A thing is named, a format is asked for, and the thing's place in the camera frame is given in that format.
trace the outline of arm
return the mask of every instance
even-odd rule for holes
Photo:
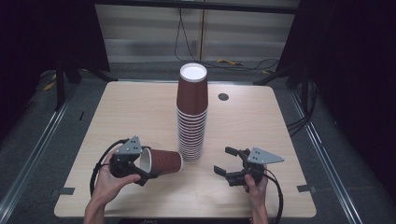
[[[247,182],[247,185],[244,186],[244,189],[248,190],[249,193],[253,223],[268,224],[268,214],[265,207],[265,194],[267,191],[268,179],[263,177],[258,186],[256,186],[251,175],[245,175],[245,181]]]
[[[110,159],[114,152],[115,150],[108,153],[104,162],[105,164],[110,163]],[[85,208],[84,224],[105,223],[106,205],[116,198],[125,185],[134,183],[139,179],[139,175],[128,175],[124,178],[116,178],[110,173],[108,165],[103,166],[99,171],[91,200]]]

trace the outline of white wall panel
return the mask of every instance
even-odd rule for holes
[[[299,4],[299,0],[206,1],[278,7]],[[97,5],[96,11],[111,63],[176,60],[177,9]],[[280,57],[294,16],[182,9],[182,18],[195,58],[258,61]],[[188,59],[189,54],[180,31],[177,55]]]

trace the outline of brown paper cup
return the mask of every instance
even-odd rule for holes
[[[144,148],[140,155],[140,169],[151,175],[169,175],[183,167],[180,153],[159,149]]]
[[[177,86],[177,108],[187,115],[200,115],[207,109],[206,68],[187,63],[180,68]]]

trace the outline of gray floor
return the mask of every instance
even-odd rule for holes
[[[177,80],[178,69],[184,64],[177,63],[112,63],[109,74],[121,79]],[[81,223],[81,218],[58,218],[53,214],[57,196],[56,189],[64,186],[68,172],[78,153],[78,149],[88,130],[95,108],[106,87],[106,83],[93,75],[82,72],[83,80],[77,86],[67,85],[67,95],[71,96],[54,135],[44,148],[39,163],[34,167],[27,185],[12,213],[6,217],[7,223]],[[208,69],[209,81],[231,81],[249,84],[265,75],[261,71],[235,72],[224,69]],[[286,78],[272,81],[271,86],[278,100],[286,123],[299,119],[297,107],[291,92],[286,88]],[[15,124],[8,136],[1,142],[0,198],[16,179],[23,165],[45,131],[56,104],[56,90],[43,91],[49,82],[41,80],[23,116]],[[375,179],[370,168],[349,145],[345,136],[336,128],[326,105],[317,100],[313,114],[313,124],[332,160],[353,205],[361,218],[361,223],[396,223],[396,207]],[[312,218],[283,218],[281,223],[360,223],[348,219],[346,210],[340,203],[326,169],[318,156],[305,129],[292,138],[308,186],[312,193],[317,215]],[[117,223],[117,218],[109,218],[107,223]]]

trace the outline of wooden table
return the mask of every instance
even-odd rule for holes
[[[274,92],[269,87],[209,84],[209,107],[203,155],[185,163],[177,174],[150,179],[144,187],[126,186],[106,207],[107,217],[250,217],[248,195],[242,187],[229,187],[213,172],[217,165],[240,171],[242,161],[225,147],[259,147],[285,158],[269,164],[284,194],[283,217],[316,214],[288,130]],[[221,101],[220,93],[229,95]],[[107,85],[91,126],[65,183],[73,195],[61,195],[58,217],[83,217],[90,199],[92,168],[104,151],[119,139],[138,135],[144,146],[177,151],[177,83],[111,82]],[[276,186],[267,191],[267,209],[275,217]]]

